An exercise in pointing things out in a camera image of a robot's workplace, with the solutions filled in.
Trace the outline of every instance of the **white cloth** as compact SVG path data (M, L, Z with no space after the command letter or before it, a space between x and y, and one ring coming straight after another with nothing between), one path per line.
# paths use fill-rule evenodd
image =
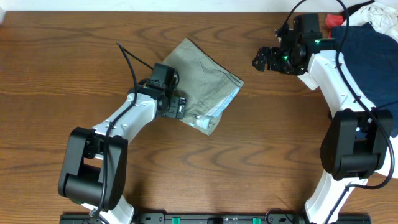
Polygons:
M398 12L379 2L363 6L349 17L350 26L361 26L369 22L376 32L386 34L398 42Z
M398 10L398 1L397 0L376 0L376 2L384 4L385 6L393 7L395 10Z

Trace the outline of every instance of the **black wire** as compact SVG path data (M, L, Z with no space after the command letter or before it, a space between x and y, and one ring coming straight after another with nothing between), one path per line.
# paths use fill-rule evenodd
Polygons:
M297 3L296 6L294 6L294 8L291 10L291 12L289 13L289 15L287 16L285 22L282 24L282 26L280 27L280 30L283 30L287 24L287 21L289 21L291 15L293 14L293 12L296 10L297 7L299 7L303 2L305 2L306 0L301 0L299 3Z
M383 107L386 107L386 106L390 106L390 105L393 105L393 104L396 104L396 103L398 103L398 100L395 100L395 101L390 102L390 103L386 103L385 105L378 106L376 109L380 109L380 108L383 108Z
M139 61L139 62L141 62L141 63L143 63L145 66L147 66L148 68L150 68L150 69L154 69L154 68L152 68L152 66L150 66L150 65L148 65L147 63L145 63L144 61L142 61L141 59L139 59L139 58L137 58L135 55L133 55L132 53L130 53L130 51L128 51L127 49L125 49L124 47L122 47L123 48L123 50L127 53L127 54L129 54L130 56L132 56L134 59L136 59L137 61Z
M273 210L281 210L281 211L283 211L283 209L281 209L281 208L272 208L272 209L268 210L268 212L266 213L266 216L265 216L265 221L266 221L268 224L271 224L271 223L268 221L268 213L271 212L271 211L273 211ZM293 223L293 221L287 216L287 214L284 214L284 215L286 216L286 218L288 219L289 222Z
M344 188L343 193L341 193L341 195L338 198L337 202L335 203L333 208L329 211L329 215L328 215L328 217L326 218L326 221L325 221L326 224L329 222L331 216L334 214L334 212L336 211L337 207L339 206L339 204L343 200L344 196L347 194L347 192L349 192L349 186L348 185Z
M101 222L103 222L104 224L109 224L108 221L105 220L105 218L103 218L101 215L98 216L98 218L101 220Z
M104 159L103 159L103 169L104 169L104 172L103 172L103 188L102 188L102 193L101 193L101 200L99 201L99 205L98 205L97 210L93 214L93 218L98 218L99 217L100 212L102 211L102 208L103 208L103 205L104 205L104 201L105 201L105 193L106 193L106 188L107 188L107 184L108 184L107 177L108 177L109 135L111 134L111 131L112 131L114 125L116 124L116 122L127 111L129 111L129 109L131 109L136 104L136 101L137 101L137 91L138 91L137 87L138 87L138 84L137 84L136 74L134 73L134 69L133 69L133 67L131 65L131 62L130 62L129 58L126 55L124 47L119 42L116 42L116 43L119 46L121 52L123 53L124 58L126 59L127 64L129 65L129 68L130 68L130 71L131 71L132 79L134 81L134 99L133 99L131 104L126 109L124 109L121 113L119 113L117 115L117 117L115 117L113 119L113 121L109 122L108 129L106 130L106 134L105 134L105 138L104 138L104 145L103 145L104 146L104 149L103 149L103 157L104 157Z
M150 78L144 78L138 82L138 85L143 85L143 84L147 83L148 81L150 81Z

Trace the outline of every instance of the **folded cloth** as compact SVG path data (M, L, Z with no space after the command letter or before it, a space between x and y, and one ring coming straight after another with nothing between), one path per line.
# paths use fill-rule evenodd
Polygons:
M187 99L182 121L210 135L243 81L215 63L188 39L184 39L163 64L173 67L180 75L176 91Z
M386 34L398 42L398 12L389 6L375 2L363 6L349 17L350 26L361 26L369 22L373 29Z
M334 27L331 35L341 42L346 27ZM349 27L341 52L355 82L376 106L398 100L398 43L376 32L370 23ZM398 135L398 103L385 106L394 117L392 137Z

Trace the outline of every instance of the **red object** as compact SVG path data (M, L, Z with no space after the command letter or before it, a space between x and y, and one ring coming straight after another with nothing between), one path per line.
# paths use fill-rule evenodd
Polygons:
M344 22L343 16L337 16L332 14L328 14L325 19L325 24L326 26L329 27L329 29L336 26L341 26L343 22Z

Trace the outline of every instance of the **green clip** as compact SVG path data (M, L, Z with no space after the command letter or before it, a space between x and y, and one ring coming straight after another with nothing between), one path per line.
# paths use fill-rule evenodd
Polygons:
M180 224L180 223L181 223L181 218L180 217L173 217L172 224Z
M261 218L253 218L253 224L261 224Z

